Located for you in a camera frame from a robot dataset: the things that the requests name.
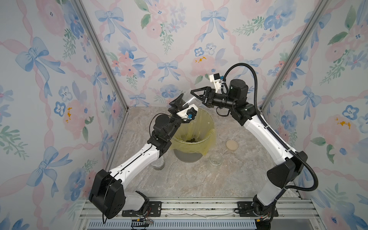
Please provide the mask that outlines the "beige round jar lid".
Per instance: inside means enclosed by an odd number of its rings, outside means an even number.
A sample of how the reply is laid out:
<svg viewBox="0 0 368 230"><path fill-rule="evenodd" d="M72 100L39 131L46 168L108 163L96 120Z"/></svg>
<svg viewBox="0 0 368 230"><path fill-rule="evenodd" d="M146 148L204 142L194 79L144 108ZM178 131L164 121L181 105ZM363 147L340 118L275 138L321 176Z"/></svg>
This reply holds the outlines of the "beige round jar lid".
<svg viewBox="0 0 368 230"><path fill-rule="evenodd" d="M239 147L238 143L234 140L227 140L226 141L226 148L231 150L231 151L235 151L237 150Z"/></svg>

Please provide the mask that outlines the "glass jar with tea leaves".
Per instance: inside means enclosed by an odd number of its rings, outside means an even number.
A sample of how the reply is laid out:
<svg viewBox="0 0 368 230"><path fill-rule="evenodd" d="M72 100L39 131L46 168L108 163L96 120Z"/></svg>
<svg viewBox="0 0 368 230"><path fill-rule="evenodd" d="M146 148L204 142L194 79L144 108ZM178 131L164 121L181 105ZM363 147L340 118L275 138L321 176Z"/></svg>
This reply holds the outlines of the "glass jar with tea leaves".
<svg viewBox="0 0 368 230"><path fill-rule="evenodd" d="M212 153L209 156L209 163L214 167L220 166L223 163L223 156L220 153Z"/></svg>

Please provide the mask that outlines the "translucent plastic container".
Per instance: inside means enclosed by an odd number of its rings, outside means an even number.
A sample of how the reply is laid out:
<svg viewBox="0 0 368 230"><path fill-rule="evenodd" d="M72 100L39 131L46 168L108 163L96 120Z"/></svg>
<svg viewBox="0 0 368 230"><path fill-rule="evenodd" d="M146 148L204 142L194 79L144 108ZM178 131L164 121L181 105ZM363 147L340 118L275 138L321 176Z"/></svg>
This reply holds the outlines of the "translucent plastic container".
<svg viewBox="0 0 368 230"><path fill-rule="evenodd" d="M202 102L195 96L193 96L190 91L184 93L182 100L184 101L182 105L183 109L188 108L192 104L194 104L196 107L202 106Z"/></svg>

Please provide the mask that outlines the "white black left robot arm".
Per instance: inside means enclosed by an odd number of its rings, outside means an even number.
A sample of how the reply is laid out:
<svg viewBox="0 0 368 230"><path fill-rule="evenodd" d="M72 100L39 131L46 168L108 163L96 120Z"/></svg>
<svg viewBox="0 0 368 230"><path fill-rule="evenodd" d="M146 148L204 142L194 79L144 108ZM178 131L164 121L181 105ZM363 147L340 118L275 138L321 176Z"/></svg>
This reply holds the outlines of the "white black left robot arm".
<svg viewBox="0 0 368 230"><path fill-rule="evenodd" d="M147 166L160 159L170 148L172 138L184 123L194 119L195 105L186 102L187 94L180 94L170 102L167 114L154 117L153 131L147 143L120 166L100 170L94 179L89 201L102 213L102 219L111 219L123 210L144 214L149 199L137 191L125 192L128 184Z"/></svg>

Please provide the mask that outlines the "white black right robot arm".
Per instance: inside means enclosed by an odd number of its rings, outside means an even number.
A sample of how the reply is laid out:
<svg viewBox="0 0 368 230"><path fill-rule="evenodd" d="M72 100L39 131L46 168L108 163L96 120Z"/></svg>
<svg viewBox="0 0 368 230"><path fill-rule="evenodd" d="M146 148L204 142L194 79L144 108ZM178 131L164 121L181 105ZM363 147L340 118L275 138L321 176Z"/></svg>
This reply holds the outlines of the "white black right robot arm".
<svg viewBox="0 0 368 230"><path fill-rule="evenodd" d="M268 170L267 181L260 192L253 198L251 206L235 211L239 214L251 212L256 216L273 216L276 203L290 187L290 182L303 169L302 160L307 160L304 152L297 153L264 121L256 106L246 101L248 85L240 79L230 83L229 92L220 94L211 87L192 90L191 95L208 108L227 108L230 115L250 131L270 154L275 166Z"/></svg>

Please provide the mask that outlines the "yellow plastic bin liner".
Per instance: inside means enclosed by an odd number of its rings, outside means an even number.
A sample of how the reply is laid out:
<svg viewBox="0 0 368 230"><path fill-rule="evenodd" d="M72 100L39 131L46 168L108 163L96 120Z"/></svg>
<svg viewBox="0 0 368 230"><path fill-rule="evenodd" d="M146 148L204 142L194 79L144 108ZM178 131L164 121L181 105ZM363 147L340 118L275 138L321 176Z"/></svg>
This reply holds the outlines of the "yellow plastic bin liner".
<svg viewBox="0 0 368 230"><path fill-rule="evenodd" d="M212 116L200 108L193 121L182 124L171 139L172 150L200 153L205 156L216 145L216 130Z"/></svg>

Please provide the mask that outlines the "grey mesh trash bin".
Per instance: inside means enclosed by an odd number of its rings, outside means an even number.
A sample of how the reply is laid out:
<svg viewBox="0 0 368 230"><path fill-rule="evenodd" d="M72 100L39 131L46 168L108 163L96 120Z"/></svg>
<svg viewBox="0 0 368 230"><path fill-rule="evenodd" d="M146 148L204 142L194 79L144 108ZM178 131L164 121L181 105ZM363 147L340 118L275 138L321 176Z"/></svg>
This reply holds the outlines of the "grey mesh trash bin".
<svg viewBox="0 0 368 230"><path fill-rule="evenodd" d="M173 146L173 152L184 163L195 163L203 157L199 142L177 142Z"/></svg>

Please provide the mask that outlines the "small jar with grey lid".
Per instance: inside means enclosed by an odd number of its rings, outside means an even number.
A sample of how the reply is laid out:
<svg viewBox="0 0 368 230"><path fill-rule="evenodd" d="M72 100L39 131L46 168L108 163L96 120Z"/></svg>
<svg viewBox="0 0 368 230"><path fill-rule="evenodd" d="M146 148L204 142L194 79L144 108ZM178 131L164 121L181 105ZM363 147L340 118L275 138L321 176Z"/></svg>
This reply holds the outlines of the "small jar with grey lid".
<svg viewBox="0 0 368 230"><path fill-rule="evenodd" d="M160 157L159 159L152 162L150 165L154 170L162 170L165 167L164 157Z"/></svg>

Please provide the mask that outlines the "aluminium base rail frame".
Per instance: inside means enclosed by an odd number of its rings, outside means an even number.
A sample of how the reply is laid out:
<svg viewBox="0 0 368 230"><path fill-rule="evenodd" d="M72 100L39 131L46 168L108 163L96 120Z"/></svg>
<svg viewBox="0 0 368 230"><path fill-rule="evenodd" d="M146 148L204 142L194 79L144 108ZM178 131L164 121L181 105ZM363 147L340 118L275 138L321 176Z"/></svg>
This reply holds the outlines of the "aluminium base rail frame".
<svg viewBox="0 0 368 230"><path fill-rule="evenodd" d="M249 198L158 198L151 199L145 216L123 211L112 219L102 219L100 211L86 202L76 230L325 230L322 218L311 200L282 198L273 220L248 211Z"/></svg>

